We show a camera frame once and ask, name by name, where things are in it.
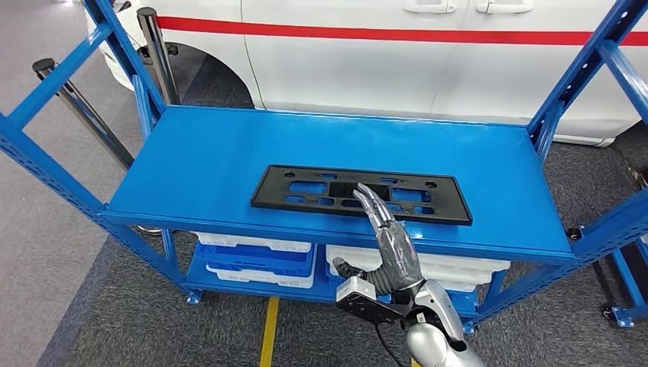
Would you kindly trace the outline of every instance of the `black license plate bracket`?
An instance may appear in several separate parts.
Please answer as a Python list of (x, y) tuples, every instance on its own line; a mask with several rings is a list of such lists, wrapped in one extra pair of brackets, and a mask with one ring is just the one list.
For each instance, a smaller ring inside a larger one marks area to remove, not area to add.
[(452, 176), (397, 174), (336, 168), (269, 165), (251, 205), (313, 213), (364, 216), (353, 197), (357, 182), (368, 185), (396, 219), (470, 226), (472, 216)]

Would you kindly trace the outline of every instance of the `floor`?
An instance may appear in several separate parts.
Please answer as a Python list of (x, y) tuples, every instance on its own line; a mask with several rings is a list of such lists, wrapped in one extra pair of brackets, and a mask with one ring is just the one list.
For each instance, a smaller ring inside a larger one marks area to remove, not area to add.
[[(31, 63), (60, 60), (87, 30), (77, 6), (0, 0), (0, 7), (0, 53), (11, 50), (10, 57), (0, 55), (0, 80), (11, 86), (0, 88), (0, 109), (8, 112), (37, 83)], [(15, 37), (18, 30), (24, 33)], [(42, 37), (51, 30), (56, 37)], [(174, 69), (185, 102), (250, 106), (218, 63), (201, 66), (202, 56), (191, 50), (181, 55), (195, 61)], [(213, 80), (219, 83), (207, 83)], [(136, 152), (141, 138), (132, 94), (101, 57), (93, 56), (73, 81)], [(26, 131), (103, 200), (123, 175), (58, 100)], [(554, 145), (546, 176), (563, 222), (587, 222), (630, 195), (635, 186), (627, 168), (648, 165), (647, 143), (646, 131), (635, 128), (608, 149)], [(4, 155), (0, 171), (0, 329), (9, 330), (0, 333), (0, 367), (257, 365), (267, 300), (210, 294), (188, 307), (167, 282)], [(177, 243), (186, 261), (193, 237), (178, 233)], [(599, 268), (620, 299), (614, 272), (605, 261)], [(527, 269), (515, 265), (512, 273)], [(644, 364), (648, 324), (619, 330), (599, 317), (609, 293), (601, 274), (584, 269), (518, 304), (486, 322), (472, 344), (489, 365)], [(393, 364), (372, 328), (334, 307), (282, 300), (278, 325), (274, 365)], [(400, 331), (385, 333), (409, 360)]]

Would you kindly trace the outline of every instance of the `blue shelf frame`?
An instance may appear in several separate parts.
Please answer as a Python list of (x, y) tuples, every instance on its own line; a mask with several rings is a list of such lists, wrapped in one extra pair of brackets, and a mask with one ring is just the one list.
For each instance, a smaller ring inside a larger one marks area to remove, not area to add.
[[(637, 251), (641, 255), (643, 263), (648, 267), (648, 244), (646, 244), (645, 239), (647, 236), (642, 237), (635, 241), (637, 246)], [(632, 300), (632, 307), (624, 308), (619, 306), (613, 306), (611, 312), (614, 315), (614, 320), (617, 322), (617, 325), (623, 328), (634, 327), (634, 322), (638, 319), (648, 317), (648, 304), (646, 304), (646, 298), (641, 293), (635, 277), (630, 271), (630, 267), (626, 262), (626, 258), (621, 252), (620, 248), (616, 248), (612, 252), (612, 259), (614, 260), (615, 265), (623, 279), (628, 294), (630, 294), (630, 299)]]
[[(322, 283), (316, 282), (311, 291), (297, 294), (287, 288), (280, 289), (267, 284), (232, 285), (214, 281), (213, 278), (207, 279), (203, 273), (196, 272), (201, 265), (190, 266), (189, 272), (183, 274), (177, 266), (173, 236), (168, 230), (163, 233), (165, 255), (162, 256), (126, 224), (109, 216), (102, 216), (106, 205), (23, 132), (27, 123), (104, 41), (110, 46), (133, 82), (144, 138), (153, 131), (156, 122), (167, 109), (167, 105), (147, 74), (108, 0), (86, 0), (85, 6), (97, 28), (13, 112), (9, 115), (0, 113), (0, 149), (56, 194), (75, 206), (87, 218), (113, 235), (146, 264), (166, 277), (187, 296), (187, 301), (191, 304), (198, 302), (202, 291), (280, 295), (302, 300), (331, 301), (332, 293), (330, 288), (323, 287), (324, 280)], [(527, 126), (529, 139), (540, 163), (546, 159), (552, 136), (562, 114), (603, 64), (610, 68), (643, 120), (648, 122), (648, 89), (619, 48), (620, 42), (647, 8), (648, 0), (618, 0), (541, 105)], [(503, 290), (501, 288), (506, 272), (494, 273), (487, 295), (479, 305), (474, 293), (452, 293), (452, 299), (458, 305), (457, 308), (466, 326), (470, 329), (525, 297), (541, 291), (551, 283), (569, 276), (573, 271), (618, 251), (628, 243), (639, 240), (642, 234), (648, 232), (646, 207), (648, 207), (648, 190), (642, 190), (584, 226), (583, 236), (572, 243), (572, 253), (569, 256), (552, 258), (551, 261), (541, 256), (533, 258), (540, 265)], [(461, 255), (488, 257), (488, 249), (467, 251)], [(625, 312), (631, 312), (634, 316), (635, 313), (645, 311), (644, 304)]]

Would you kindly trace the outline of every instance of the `car door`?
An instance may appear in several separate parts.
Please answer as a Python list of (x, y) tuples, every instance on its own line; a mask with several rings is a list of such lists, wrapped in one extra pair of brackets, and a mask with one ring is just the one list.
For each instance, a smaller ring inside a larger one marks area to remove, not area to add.
[[(466, 31), (434, 101), (435, 117), (526, 124), (601, 22), (614, 0), (471, 0)], [(645, 31), (648, 19), (635, 31)], [(648, 72), (645, 47), (624, 52)], [(609, 144), (640, 120), (607, 67), (563, 116), (557, 138)]]
[(265, 107), (427, 117), (454, 45), (422, 40), (458, 29), (466, 5), (467, 0), (242, 0), (249, 57)]

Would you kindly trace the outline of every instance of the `white car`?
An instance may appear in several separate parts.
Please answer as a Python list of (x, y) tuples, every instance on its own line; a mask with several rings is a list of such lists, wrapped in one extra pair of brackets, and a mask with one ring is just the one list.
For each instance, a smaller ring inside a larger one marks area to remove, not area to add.
[[(202, 50), (257, 109), (526, 124), (614, 0), (131, 0), (118, 13), (136, 48), (137, 9), (168, 43)], [(648, 18), (624, 53), (645, 78)], [(132, 88), (110, 50), (106, 61)], [(606, 67), (556, 140), (606, 146), (640, 120)]]

